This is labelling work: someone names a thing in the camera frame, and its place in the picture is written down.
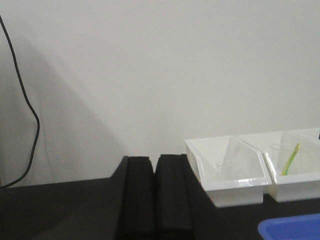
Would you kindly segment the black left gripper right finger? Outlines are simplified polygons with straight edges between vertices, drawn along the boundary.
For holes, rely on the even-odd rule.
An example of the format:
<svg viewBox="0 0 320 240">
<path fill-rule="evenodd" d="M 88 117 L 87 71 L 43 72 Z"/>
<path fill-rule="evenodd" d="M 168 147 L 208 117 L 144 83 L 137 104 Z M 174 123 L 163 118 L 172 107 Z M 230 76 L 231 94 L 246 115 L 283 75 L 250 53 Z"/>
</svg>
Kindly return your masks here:
<svg viewBox="0 0 320 240">
<path fill-rule="evenodd" d="M 216 240 L 215 207 L 185 154 L 162 154 L 155 171 L 156 238 Z"/>
</svg>

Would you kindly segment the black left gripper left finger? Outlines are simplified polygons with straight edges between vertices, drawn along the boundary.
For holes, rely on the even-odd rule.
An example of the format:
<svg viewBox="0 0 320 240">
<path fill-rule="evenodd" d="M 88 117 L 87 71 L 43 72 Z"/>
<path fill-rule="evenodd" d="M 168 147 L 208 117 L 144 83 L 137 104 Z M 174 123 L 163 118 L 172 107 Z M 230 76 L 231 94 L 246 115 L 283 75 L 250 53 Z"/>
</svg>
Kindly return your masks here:
<svg viewBox="0 0 320 240">
<path fill-rule="evenodd" d="M 147 156 L 124 156 L 111 177 L 117 206 L 114 240 L 154 240 L 155 179 Z"/>
</svg>

